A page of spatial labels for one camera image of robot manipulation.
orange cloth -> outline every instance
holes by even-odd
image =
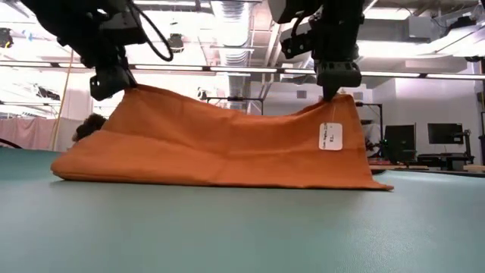
[[[319,149],[320,125],[343,125],[343,149]],[[52,164],[67,180],[223,187],[381,189],[372,180],[351,96],[294,115],[221,109],[165,89],[125,92],[105,126]]]

green table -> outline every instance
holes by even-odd
[[[0,148],[0,272],[485,272],[485,181],[387,172],[393,193],[60,181]]]

white tag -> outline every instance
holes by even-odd
[[[320,125],[320,149],[340,151],[343,148],[343,128],[341,124],[323,123]]]

ceiling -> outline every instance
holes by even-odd
[[[308,62],[309,55],[301,55],[293,60],[286,60],[280,53],[277,37],[281,31],[289,29],[292,24],[282,27],[275,24],[271,19],[271,13],[266,1],[251,0],[251,12],[249,18],[249,40],[246,44],[247,50],[251,52],[249,66],[267,67],[292,64],[295,67],[302,66]],[[221,45],[219,33],[221,29],[220,21],[211,13],[208,2],[202,1],[202,10],[196,11],[193,7],[194,1],[135,1],[142,10],[153,20],[158,29],[165,35],[171,33],[183,34],[184,51],[174,56],[170,64],[178,65],[219,65],[221,54],[224,49]],[[453,12],[465,11],[467,8],[474,8],[477,0],[366,0],[366,7],[372,5],[369,10],[369,17],[380,16],[387,12],[412,12],[416,15],[422,14],[450,14]],[[69,62],[70,49],[68,46],[61,47],[56,37],[45,31],[36,21],[35,16],[18,1],[0,0],[0,27],[12,29],[11,35],[14,38],[14,46],[9,49],[0,49],[0,60],[7,61],[55,61]],[[166,52],[160,39],[152,28],[143,23],[143,27],[149,38],[162,53]],[[131,64],[165,64],[159,59],[148,45],[129,45],[127,46],[127,56]],[[359,59],[358,65],[363,71],[439,71],[439,72],[458,72],[466,67],[463,58],[393,58],[392,55],[385,57],[363,57]],[[79,62],[79,57],[74,54],[74,62]],[[10,69],[3,67],[2,71],[8,73],[8,79],[0,87],[2,93],[20,94],[17,98],[28,100],[36,99],[35,94],[27,92],[34,84],[44,86],[55,93],[62,93],[66,70],[62,71],[42,71],[26,70],[24,68]],[[70,77],[70,88],[88,90],[88,81],[92,72],[75,71]],[[160,75],[157,73],[137,74],[139,82],[163,86],[168,89],[177,89],[178,92],[186,96],[195,97],[197,87],[204,86],[208,89],[223,89],[220,77],[202,76],[174,76]],[[364,83],[373,86],[370,79],[365,79]]]

ceiling duct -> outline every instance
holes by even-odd
[[[243,49],[249,41],[251,4],[247,2],[212,1],[212,8],[220,27],[217,40],[227,49],[220,50],[221,65],[245,67],[249,51]],[[244,96],[245,77],[229,76],[229,96]]]

